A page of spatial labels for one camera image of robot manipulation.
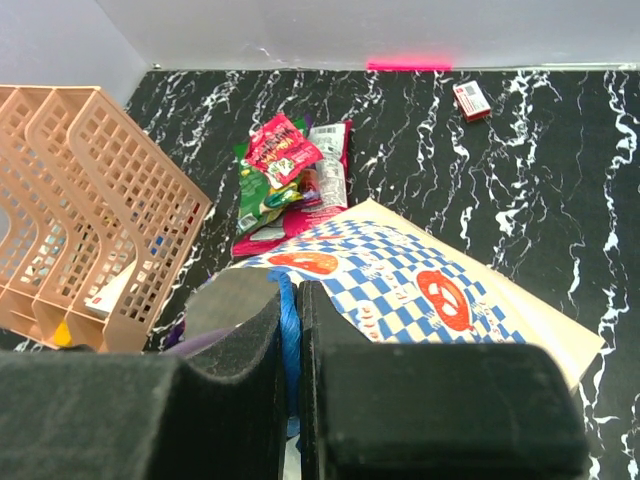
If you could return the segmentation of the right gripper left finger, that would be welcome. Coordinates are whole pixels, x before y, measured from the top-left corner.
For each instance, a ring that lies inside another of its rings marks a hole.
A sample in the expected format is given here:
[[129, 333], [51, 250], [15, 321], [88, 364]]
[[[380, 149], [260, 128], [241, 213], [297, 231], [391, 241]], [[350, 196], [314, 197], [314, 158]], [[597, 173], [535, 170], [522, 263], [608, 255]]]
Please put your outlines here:
[[280, 300], [191, 358], [5, 352], [5, 479], [278, 479]]

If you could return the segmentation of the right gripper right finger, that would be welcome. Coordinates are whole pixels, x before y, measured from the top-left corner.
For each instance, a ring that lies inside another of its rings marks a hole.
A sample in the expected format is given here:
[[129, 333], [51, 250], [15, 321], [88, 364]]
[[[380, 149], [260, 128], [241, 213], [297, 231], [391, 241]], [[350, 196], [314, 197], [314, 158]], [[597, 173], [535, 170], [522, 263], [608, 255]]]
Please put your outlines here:
[[305, 479], [576, 479], [588, 440], [558, 365], [527, 344], [367, 340], [301, 283]]

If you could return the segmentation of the blue checkered paper bag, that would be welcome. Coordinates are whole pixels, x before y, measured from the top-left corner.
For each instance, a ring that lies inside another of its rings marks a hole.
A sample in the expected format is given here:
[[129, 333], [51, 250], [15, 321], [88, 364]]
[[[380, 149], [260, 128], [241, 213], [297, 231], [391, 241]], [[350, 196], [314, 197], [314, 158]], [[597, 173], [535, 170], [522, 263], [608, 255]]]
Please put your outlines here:
[[558, 365], [571, 398], [600, 338], [504, 275], [367, 201], [241, 262], [321, 283], [374, 343], [527, 344]]

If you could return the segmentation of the green snack packet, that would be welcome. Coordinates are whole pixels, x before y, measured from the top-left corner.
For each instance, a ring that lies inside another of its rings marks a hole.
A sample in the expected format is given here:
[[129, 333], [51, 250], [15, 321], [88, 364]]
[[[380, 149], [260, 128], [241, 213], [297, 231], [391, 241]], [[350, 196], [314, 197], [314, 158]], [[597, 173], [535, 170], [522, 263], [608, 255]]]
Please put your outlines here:
[[237, 238], [271, 223], [286, 207], [304, 199], [304, 195], [300, 192], [302, 174], [284, 187], [274, 189], [267, 177], [245, 159], [247, 150], [247, 142], [233, 147], [240, 186]]

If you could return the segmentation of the purple candy bag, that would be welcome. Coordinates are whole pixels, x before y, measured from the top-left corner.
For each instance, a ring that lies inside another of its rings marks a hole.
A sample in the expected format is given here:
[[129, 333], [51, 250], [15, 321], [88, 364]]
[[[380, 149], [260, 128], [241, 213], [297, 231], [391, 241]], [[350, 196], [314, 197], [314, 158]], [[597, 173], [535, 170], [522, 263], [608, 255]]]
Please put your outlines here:
[[[313, 120], [309, 114], [305, 114], [301, 118], [296, 119], [294, 125], [304, 136], [308, 136], [313, 126]], [[294, 203], [295, 208], [304, 209], [314, 207], [321, 203], [318, 173], [315, 164], [301, 171], [298, 181], [298, 191], [302, 195], [302, 199]]]

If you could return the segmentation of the red snack packet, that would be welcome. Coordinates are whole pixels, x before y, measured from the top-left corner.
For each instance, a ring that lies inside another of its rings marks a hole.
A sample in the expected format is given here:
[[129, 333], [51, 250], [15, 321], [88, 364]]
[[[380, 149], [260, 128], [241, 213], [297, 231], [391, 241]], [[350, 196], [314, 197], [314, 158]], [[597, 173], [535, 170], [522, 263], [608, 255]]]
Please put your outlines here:
[[245, 159], [266, 176], [272, 188], [279, 189], [322, 160], [323, 154], [288, 117], [278, 113], [250, 137]]

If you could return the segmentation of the pink chips bag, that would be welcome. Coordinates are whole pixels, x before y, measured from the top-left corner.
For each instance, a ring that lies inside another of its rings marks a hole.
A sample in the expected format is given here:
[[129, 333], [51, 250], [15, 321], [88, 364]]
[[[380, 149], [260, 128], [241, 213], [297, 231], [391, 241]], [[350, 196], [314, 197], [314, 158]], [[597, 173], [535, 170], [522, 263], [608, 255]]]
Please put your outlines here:
[[348, 208], [348, 145], [352, 120], [313, 127], [310, 140], [323, 152], [317, 162], [321, 203], [309, 208], [288, 206], [274, 221], [236, 241], [235, 258], [266, 253]]

